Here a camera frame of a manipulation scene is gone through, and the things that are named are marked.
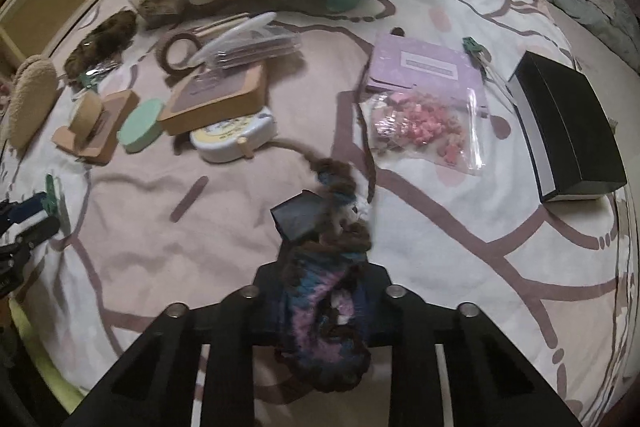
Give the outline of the green plastic clip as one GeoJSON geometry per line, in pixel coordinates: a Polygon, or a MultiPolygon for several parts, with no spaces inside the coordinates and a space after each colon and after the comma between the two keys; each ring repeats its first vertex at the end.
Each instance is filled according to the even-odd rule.
{"type": "Polygon", "coordinates": [[[42,208],[49,216],[62,216],[62,185],[60,179],[53,174],[48,173],[44,179],[44,199],[42,200],[42,208]]]}

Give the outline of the purple blue crochet piece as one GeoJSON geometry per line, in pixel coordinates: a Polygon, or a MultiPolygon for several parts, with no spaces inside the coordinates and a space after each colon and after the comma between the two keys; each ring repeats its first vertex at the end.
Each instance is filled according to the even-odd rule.
{"type": "Polygon", "coordinates": [[[281,271],[277,360],[320,392],[357,387],[369,369],[369,303],[361,282],[371,235],[352,168],[309,158],[323,199],[317,233],[295,243],[281,271]]]}

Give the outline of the oval wooden box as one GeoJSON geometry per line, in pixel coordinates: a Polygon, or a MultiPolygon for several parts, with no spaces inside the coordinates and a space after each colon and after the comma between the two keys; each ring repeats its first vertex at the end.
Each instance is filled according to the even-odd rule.
{"type": "Polygon", "coordinates": [[[76,100],[68,122],[68,129],[75,135],[76,141],[85,142],[88,139],[102,110],[102,98],[94,91],[89,90],[76,100]]]}

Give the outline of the flat wooden tray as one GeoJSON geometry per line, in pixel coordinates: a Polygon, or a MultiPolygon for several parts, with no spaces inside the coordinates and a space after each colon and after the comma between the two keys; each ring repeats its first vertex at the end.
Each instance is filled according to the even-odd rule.
{"type": "Polygon", "coordinates": [[[85,142],[75,140],[68,124],[55,130],[52,142],[59,150],[89,164],[107,165],[115,153],[116,133],[139,101],[132,90],[111,93],[102,98],[102,114],[85,142]]]}

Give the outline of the mint green oval case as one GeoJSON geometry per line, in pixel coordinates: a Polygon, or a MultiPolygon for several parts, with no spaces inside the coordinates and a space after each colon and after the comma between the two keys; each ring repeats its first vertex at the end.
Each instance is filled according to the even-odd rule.
{"type": "Polygon", "coordinates": [[[157,121],[164,103],[159,98],[141,102],[125,119],[116,138],[127,154],[139,153],[151,145],[162,133],[157,121]]]}

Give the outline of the wooden low shelf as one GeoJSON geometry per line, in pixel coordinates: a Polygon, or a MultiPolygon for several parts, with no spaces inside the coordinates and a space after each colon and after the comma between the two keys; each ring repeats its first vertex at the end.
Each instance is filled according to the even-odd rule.
{"type": "Polygon", "coordinates": [[[1,7],[1,70],[26,57],[49,56],[96,0],[8,0],[1,7]]]}

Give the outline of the brown fur scrunchie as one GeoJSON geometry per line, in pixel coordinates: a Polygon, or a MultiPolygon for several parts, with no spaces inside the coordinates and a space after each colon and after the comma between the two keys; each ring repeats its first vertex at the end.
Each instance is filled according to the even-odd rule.
{"type": "Polygon", "coordinates": [[[70,81],[87,72],[92,66],[122,52],[137,32],[137,14],[121,10],[110,16],[73,49],[64,63],[64,72],[70,81]]]}

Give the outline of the brown ribbon roll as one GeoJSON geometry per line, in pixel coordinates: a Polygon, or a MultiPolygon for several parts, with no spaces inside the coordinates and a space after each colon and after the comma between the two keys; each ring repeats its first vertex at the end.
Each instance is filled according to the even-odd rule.
{"type": "Polygon", "coordinates": [[[200,39],[191,31],[169,31],[158,40],[155,58],[158,66],[171,76],[185,76],[192,72],[191,56],[201,49],[200,39]]]}

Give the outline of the white round tape dispenser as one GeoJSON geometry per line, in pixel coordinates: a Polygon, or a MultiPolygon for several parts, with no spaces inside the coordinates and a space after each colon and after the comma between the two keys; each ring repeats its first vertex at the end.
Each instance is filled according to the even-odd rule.
{"type": "Polygon", "coordinates": [[[198,155],[211,164],[227,164],[254,157],[256,150],[277,135],[271,110],[265,106],[258,113],[210,124],[190,132],[190,142],[198,155]]]}

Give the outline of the small black cube box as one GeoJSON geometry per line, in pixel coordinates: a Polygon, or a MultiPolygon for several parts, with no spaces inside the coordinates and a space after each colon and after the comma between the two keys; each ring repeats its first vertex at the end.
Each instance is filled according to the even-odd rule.
{"type": "Polygon", "coordinates": [[[323,199],[304,190],[270,209],[278,233],[286,243],[299,243],[317,233],[323,199]]]}

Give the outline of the wooden block with brown top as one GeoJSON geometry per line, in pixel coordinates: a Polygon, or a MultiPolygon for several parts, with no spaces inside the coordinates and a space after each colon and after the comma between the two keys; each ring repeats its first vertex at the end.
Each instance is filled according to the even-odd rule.
{"type": "Polygon", "coordinates": [[[192,72],[172,88],[157,122],[169,135],[178,135],[223,120],[258,113],[266,103],[265,62],[228,74],[192,72]]]}

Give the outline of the large black box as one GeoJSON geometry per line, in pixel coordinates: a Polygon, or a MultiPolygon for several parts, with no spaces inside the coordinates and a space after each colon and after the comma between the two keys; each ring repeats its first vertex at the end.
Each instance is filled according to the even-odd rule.
{"type": "Polygon", "coordinates": [[[627,184],[614,132],[584,74],[527,51],[508,89],[541,202],[598,199],[627,184]]]}

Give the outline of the bag of pink beads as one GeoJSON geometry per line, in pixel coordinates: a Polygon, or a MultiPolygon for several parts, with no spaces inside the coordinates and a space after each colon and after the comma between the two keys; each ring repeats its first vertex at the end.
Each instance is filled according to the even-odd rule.
{"type": "Polygon", "coordinates": [[[472,89],[461,98],[416,89],[383,91],[359,108],[376,159],[421,159],[473,176],[485,167],[480,104],[472,89]]]}

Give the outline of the clear plastic pen case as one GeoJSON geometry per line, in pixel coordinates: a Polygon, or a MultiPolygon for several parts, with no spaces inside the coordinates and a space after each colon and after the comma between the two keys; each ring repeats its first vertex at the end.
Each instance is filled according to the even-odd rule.
{"type": "Polygon", "coordinates": [[[234,72],[245,66],[295,54],[299,34],[274,24],[276,12],[265,12],[239,23],[206,42],[186,62],[186,66],[204,66],[212,72],[234,72]]]}

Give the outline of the lilac card booklet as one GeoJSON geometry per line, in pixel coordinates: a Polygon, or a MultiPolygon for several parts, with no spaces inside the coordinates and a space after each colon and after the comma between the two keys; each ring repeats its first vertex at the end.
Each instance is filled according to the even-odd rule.
{"type": "Polygon", "coordinates": [[[477,110],[487,115],[482,74],[469,55],[418,39],[380,35],[372,51],[367,89],[372,92],[412,90],[451,98],[464,104],[475,93],[477,110]]]}

